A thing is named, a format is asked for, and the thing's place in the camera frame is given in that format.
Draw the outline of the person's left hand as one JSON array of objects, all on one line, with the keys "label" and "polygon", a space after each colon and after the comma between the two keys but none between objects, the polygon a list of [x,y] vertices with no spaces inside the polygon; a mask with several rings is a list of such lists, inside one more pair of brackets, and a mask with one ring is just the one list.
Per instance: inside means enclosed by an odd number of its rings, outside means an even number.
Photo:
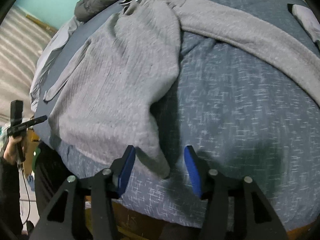
[{"label": "person's left hand", "polygon": [[19,137],[9,137],[8,144],[5,148],[3,158],[10,164],[15,165],[17,162],[17,158],[19,156],[17,144],[21,143],[23,155],[27,152],[28,143],[26,138],[23,136]]}]

